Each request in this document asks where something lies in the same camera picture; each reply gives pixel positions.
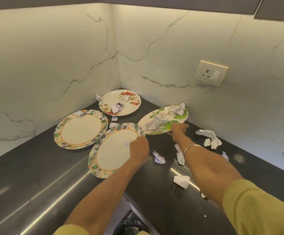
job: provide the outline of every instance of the person's left hand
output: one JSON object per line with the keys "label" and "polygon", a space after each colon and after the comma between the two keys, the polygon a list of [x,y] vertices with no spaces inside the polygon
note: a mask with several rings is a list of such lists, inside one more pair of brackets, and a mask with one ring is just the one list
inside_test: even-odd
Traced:
{"label": "person's left hand", "polygon": [[130,143],[130,158],[141,167],[149,155],[149,142],[145,136],[137,137],[135,141]]}

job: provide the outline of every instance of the upper cabinet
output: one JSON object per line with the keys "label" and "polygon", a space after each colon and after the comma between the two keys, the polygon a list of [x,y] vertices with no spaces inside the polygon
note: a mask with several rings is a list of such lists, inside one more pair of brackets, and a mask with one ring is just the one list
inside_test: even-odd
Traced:
{"label": "upper cabinet", "polygon": [[255,19],[284,21],[284,0],[263,0]]}
{"label": "upper cabinet", "polygon": [[0,10],[93,3],[97,0],[0,0]]}
{"label": "upper cabinet", "polygon": [[254,15],[260,0],[98,0],[103,3]]}

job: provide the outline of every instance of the electrical outlet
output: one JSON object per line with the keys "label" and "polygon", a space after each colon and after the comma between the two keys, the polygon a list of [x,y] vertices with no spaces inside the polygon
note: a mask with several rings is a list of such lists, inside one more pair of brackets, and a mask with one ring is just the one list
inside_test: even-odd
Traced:
{"label": "electrical outlet", "polygon": [[195,74],[195,79],[211,85],[220,86],[228,69],[228,67],[201,60]]}

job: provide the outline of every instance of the plate with red flowers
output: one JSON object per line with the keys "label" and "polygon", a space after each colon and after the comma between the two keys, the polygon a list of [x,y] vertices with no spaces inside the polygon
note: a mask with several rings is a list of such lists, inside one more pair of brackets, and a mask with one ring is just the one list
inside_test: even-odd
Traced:
{"label": "plate with red flowers", "polygon": [[[121,103],[121,111],[113,113],[112,106]],[[114,90],[103,96],[99,102],[101,111],[108,115],[123,116],[135,112],[141,105],[141,98],[131,90]]]}

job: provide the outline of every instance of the oval plate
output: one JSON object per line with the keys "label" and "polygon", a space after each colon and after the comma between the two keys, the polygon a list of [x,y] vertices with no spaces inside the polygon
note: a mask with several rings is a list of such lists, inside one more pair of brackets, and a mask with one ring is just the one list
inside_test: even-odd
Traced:
{"label": "oval plate", "polygon": [[[120,97],[123,95],[129,95],[128,101],[121,100]],[[122,111],[118,111],[115,114],[112,112],[112,105],[116,105],[118,102],[124,104]],[[103,96],[99,102],[101,111],[108,115],[128,115],[135,112],[141,105],[141,98],[138,94],[131,90],[114,90]]]}
{"label": "oval plate", "polygon": [[144,135],[137,124],[124,123],[109,129],[95,144],[89,155],[89,169],[100,178],[107,178],[130,157],[130,148],[125,142],[132,142]]}
{"label": "oval plate", "polygon": [[[140,119],[138,125],[142,128],[145,134],[161,134],[161,133],[166,133],[171,130],[171,125],[172,123],[183,123],[186,121],[189,112],[187,109],[184,110],[183,115],[164,115],[164,112],[168,111],[171,106],[167,106],[165,108],[160,108],[155,111],[152,111],[151,113],[145,115],[142,119]],[[145,124],[150,122],[152,118],[155,116],[165,116],[167,117],[170,122],[166,123],[165,125],[162,125],[161,128],[156,131],[156,130],[148,130],[145,127]]]}
{"label": "oval plate", "polygon": [[54,132],[55,142],[64,149],[81,149],[101,138],[106,132],[108,119],[97,110],[81,110],[83,117],[76,112],[64,118]]}

